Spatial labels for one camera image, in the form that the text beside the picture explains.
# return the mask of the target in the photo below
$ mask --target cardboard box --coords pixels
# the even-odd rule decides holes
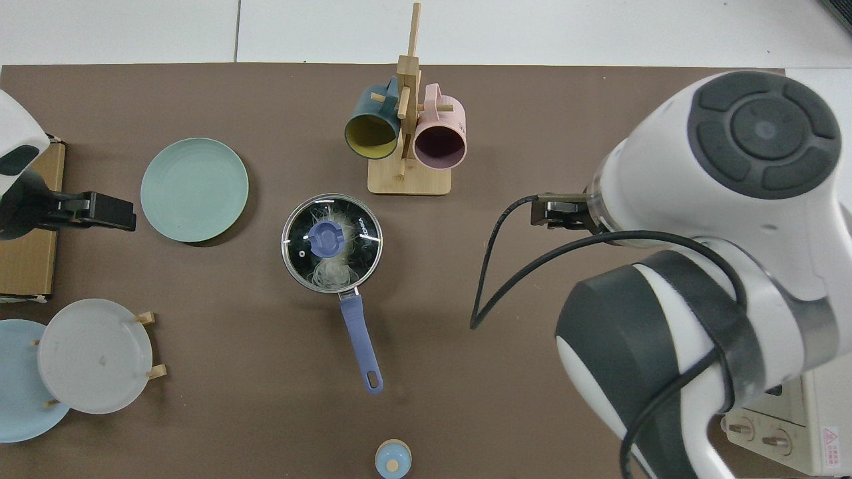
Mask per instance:
[[[30,166],[52,191],[62,190],[65,145],[52,142]],[[56,232],[34,229],[0,241],[0,303],[46,302],[53,292]]]

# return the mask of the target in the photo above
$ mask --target warning label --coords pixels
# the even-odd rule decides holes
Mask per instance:
[[[822,428],[822,462],[827,469],[840,467],[840,433],[837,426]]]

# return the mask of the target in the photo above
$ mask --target purple pot handle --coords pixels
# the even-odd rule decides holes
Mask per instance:
[[[349,340],[355,349],[355,358],[358,359],[358,368],[361,370],[361,378],[364,386],[370,394],[378,394],[384,389],[382,374],[378,370],[376,353],[373,352],[370,342],[370,333],[364,322],[364,302],[361,295],[356,294],[347,297],[340,302],[340,310],[343,320],[346,321],[346,329],[349,330]]]

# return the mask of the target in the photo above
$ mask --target green plate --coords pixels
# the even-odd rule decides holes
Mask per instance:
[[[209,138],[187,138],[157,154],[142,177],[145,217],[163,236],[209,240],[239,218],[249,176],[236,153]]]

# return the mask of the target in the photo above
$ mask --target dark green mug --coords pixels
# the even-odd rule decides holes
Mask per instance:
[[[374,93],[384,96],[384,101],[373,100]],[[394,152],[400,138],[400,119],[396,116],[399,97],[396,77],[386,85],[374,84],[364,90],[343,130],[352,151],[369,159],[384,158]]]

